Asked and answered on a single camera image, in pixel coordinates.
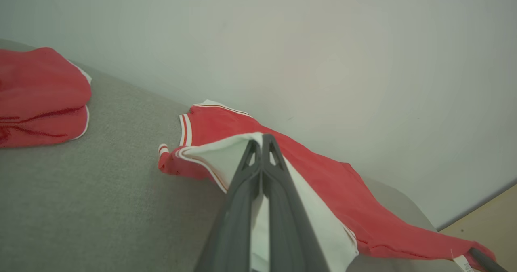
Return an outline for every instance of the gray fabric surface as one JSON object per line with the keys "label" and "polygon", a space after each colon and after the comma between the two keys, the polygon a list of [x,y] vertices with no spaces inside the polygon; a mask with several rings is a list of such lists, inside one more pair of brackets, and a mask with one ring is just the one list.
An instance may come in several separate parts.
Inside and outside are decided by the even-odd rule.
{"label": "gray fabric surface", "polygon": [[[0,40],[0,48],[32,49]],[[85,135],[0,149],[0,272],[190,272],[224,195],[208,180],[167,176],[157,147],[176,147],[186,106],[87,66]],[[364,178],[403,220],[433,230],[405,195]],[[456,271],[448,261],[357,257],[349,272]]]}

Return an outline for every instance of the wooden panel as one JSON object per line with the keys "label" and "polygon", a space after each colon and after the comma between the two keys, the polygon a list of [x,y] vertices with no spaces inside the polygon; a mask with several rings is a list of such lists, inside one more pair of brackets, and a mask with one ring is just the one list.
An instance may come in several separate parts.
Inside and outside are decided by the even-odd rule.
{"label": "wooden panel", "polygon": [[517,185],[490,200],[440,233],[483,244],[495,253],[497,263],[517,271]]}

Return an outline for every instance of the white label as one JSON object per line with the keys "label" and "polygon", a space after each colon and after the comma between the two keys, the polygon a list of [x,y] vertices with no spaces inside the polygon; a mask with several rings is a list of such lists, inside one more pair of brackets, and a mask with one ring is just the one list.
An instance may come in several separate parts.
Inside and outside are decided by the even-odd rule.
{"label": "white label", "polygon": [[456,264],[458,266],[460,266],[461,270],[463,270],[464,272],[474,272],[471,265],[467,261],[467,258],[465,258],[464,255],[461,255],[460,257],[456,257],[453,260],[454,260],[454,262],[456,262]]}

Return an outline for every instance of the red fabric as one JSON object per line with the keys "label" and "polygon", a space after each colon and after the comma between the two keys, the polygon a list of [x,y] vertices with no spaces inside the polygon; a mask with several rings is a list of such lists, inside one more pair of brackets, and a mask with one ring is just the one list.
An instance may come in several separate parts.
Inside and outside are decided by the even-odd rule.
{"label": "red fabric", "polygon": [[0,147],[51,145],[80,136],[91,96],[86,77],[53,49],[0,49]]}
{"label": "red fabric", "polygon": [[[291,138],[260,125],[249,116],[221,107],[194,105],[190,108],[188,118],[192,126],[192,145],[205,145],[243,133],[273,134],[282,154],[334,215],[355,233],[360,253],[404,259],[453,259],[465,255],[471,266],[482,270],[467,253],[474,247],[495,260],[493,252],[477,242],[406,224],[375,200],[350,164],[315,154]],[[159,161],[161,171],[196,179],[212,178],[205,168],[199,165],[195,167],[195,163],[174,156],[178,149],[170,154],[162,154]]]}

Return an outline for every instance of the red garment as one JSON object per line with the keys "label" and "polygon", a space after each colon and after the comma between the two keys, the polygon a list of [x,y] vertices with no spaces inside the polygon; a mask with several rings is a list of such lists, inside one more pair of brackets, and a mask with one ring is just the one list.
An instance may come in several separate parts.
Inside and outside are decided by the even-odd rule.
{"label": "red garment", "polygon": [[453,259],[465,255],[473,268],[483,268],[468,253],[471,247],[495,260],[489,249],[407,224],[375,200],[350,164],[315,154],[290,137],[258,123],[245,112],[222,105],[193,105],[180,116],[183,135],[172,153],[161,147],[159,168],[164,173],[197,179],[212,178],[208,170],[175,156],[185,145],[205,145],[243,133],[271,133],[283,156],[316,191],[334,215],[356,235],[360,253],[381,258]]}
{"label": "red garment", "polygon": [[51,145],[88,125],[89,76],[50,48],[0,49],[0,147]]}

